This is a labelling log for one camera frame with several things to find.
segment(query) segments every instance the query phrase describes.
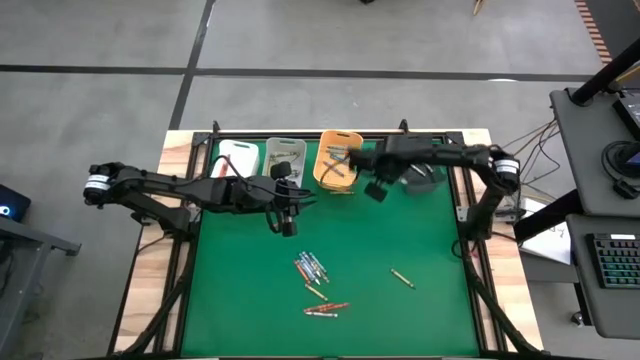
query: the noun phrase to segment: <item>orange basket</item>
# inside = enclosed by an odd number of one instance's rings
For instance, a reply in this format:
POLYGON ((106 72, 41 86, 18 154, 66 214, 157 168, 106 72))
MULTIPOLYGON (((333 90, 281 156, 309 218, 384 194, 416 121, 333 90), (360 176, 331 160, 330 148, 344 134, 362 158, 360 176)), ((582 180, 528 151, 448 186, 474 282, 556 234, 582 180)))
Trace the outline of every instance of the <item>orange basket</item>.
POLYGON ((343 159, 347 155, 348 148, 359 149, 363 142, 364 139, 357 133, 340 130, 323 132, 318 145, 316 164, 313 167, 313 177, 318 185, 334 191, 349 191, 356 180, 356 172, 349 170, 348 161, 340 163, 336 157, 343 159))

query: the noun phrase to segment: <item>black floor stripe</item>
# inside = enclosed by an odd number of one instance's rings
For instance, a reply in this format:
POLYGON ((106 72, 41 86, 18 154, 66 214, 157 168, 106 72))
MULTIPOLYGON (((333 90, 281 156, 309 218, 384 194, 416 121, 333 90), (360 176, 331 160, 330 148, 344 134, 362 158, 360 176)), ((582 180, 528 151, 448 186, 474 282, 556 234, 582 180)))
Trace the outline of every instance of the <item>black floor stripe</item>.
POLYGON ((189 97, 189 91, 191 90, 191 83, 193 82, 193 75, 198 66, 198 60, 200 59, 200 53, 202 52, 202 45, 204 38, 207 36, 207 29, 209 28, 209 19, 211 18, 211 12, 213 11, 213 4, 216 0, 207 0, 202 12, 202 18, 200 19, 200 25, 198 26, 198 32, 196 32, 196 38, 193 42, 193 48, 191 49, 191 55, 189 56, 189 63, 187 64, 187 71, 182 78, 182 85, 180 85, 180 91, 178 91, 178 98, 176 99, 176 105, 173 107, 173 113, 171 114, 171 121, 169 122, 169 130, 178 130, 180 123, 182 122, 182 114, 184 114, 184 108, 187 104, 187 97, 189 97))
POLYGON ((181 67, 0 65, 0 72, 58 74, 182 75, 181 67))
POLYGON ((353 78, 353 79, 411 79, 411 80, 495 80, 541 82, 585 82, 592 75, 582 74, 506 74, 458 73, 429 71, 385 70, 313 70, 313 69, 196 69, 196 76, 265 77, 265 78, 353 78))

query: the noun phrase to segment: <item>white paper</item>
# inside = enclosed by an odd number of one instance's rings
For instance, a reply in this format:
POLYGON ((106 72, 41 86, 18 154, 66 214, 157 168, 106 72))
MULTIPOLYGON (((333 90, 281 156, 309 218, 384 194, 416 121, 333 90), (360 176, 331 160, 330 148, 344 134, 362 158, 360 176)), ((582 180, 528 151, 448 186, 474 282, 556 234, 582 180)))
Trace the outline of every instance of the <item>white paper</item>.
MULTIPOLYGON (((525 198, 522 201, 522 208, 527 211, 525 217, 543 207, 545 207, 544 204, 532 199, 525 198)), ((571 265, 571 238, 567 223, 556 225, 525 241, 521 249, 534 255, 571 265)))

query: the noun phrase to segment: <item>small container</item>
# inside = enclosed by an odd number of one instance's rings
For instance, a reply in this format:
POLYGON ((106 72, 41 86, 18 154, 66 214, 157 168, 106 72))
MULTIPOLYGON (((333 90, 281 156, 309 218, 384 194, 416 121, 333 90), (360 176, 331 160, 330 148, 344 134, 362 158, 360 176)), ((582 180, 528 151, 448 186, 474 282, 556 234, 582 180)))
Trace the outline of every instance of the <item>small container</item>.
POLYGON ((318 184, 329 190, 348 192, 356 180, 356 172, 349 170, 349 162, 339 163, 335 157, 344 158, 348 148, 359 149, 364 139, 360 134, 340 130, 327 130, 320 137, 316 164, 313 167, 313 177, 318 184), (327 164, 333 165, 337 171, 329 170, 327 164))
MULTIPOLYGON (((260 150, 256 144, 234 140, 222 140, 218 145, 218 155, 226 155, 238 170, 240 176, 249 177, 258 173, 260 150)), ((220 159, 211 171, 211 177, 236 176, 236 173, 225 161, 220 159)))
POLYGON ((288 161, 291 164, 291 175, 287 180, 302 187, 304 160, 307 156, 307 143, 300 139, 268 138, 267 153, 264 157, 262 175, 270 176, 271 166, 288 161))

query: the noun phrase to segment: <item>gray desk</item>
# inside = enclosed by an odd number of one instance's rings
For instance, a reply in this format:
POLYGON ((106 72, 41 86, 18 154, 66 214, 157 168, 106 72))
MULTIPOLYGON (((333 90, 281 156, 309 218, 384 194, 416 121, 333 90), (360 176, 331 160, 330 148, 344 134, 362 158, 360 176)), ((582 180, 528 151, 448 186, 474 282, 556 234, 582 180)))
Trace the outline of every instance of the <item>gray desk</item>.
POLYGON ((553 91, 550 96, 576 189, 516 223, 518 241, 562 223, 569 214, 640 218, 640 199, 627 200, 616 194, 600 162, 600 154, 609 143, 633 140, 612 108, 618 96, 598 94, 585 107, 572 103, 564 90, 553 91))
MULTIPOLYGON (((80 245, 31 230, 4 217, 0 217, 0 240, 0 244, 11 242, 14 247, 12 275, 0 298, 0 359, 5 359, 18 335, 47 255, 52 249, 60 249, 68 256, 76 256, 80 245)), ((8 264, 2 266, 2 281, 7 267, 8 264)))
POLYGON ((601 288, 585 241, 586 234, 595 232, 640 234, 640 220, 569 215, 567 226, 586 310, 596 331, 603 337, 640 339, 640 290, 601 288))
POLYGON ((520 251, 520 260, 527 281, 570 284, 578 282, 576 267, 573 265, 561 264, 524 251, 520 251))

